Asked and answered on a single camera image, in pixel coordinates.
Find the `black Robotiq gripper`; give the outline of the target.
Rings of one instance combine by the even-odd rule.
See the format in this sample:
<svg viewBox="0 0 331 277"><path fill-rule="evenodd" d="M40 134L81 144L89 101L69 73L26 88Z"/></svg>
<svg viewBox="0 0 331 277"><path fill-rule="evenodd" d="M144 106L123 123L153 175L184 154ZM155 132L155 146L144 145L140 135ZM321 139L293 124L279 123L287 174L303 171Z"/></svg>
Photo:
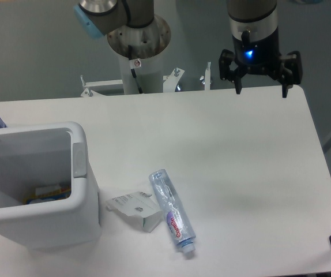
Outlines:
<svg viewBox="0 0 331 277"><path fill-rule="evenodd" d="M268 36L252 41L254 32L244 35L234 29L232 40L235 53L223 49L219 57L221 80L228 80L240 95L242 78L247 74L268 74L281 84L282 97L286 98L289 89L302 81L302 59L299 51L281 55L279 50L279 29Z"/></svg>

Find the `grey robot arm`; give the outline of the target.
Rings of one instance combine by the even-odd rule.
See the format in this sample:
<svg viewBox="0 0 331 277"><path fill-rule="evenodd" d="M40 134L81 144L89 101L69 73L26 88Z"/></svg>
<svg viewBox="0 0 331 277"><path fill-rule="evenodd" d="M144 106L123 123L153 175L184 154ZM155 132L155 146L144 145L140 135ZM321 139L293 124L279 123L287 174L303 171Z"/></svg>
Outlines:
<svg viewBox="0 0 331 277"><path fill-rule="evenodd" d="M234 50L219 57L222 80L237 93L247 74L269 76L282 86L282 96L301 83L298 51L282 55L276 1L228 1ZM164 92L161 55L171 40L167 22L155 14L153 1L79 1L74 13L93 38L107 37L118 55L125 94Z"/></svg>

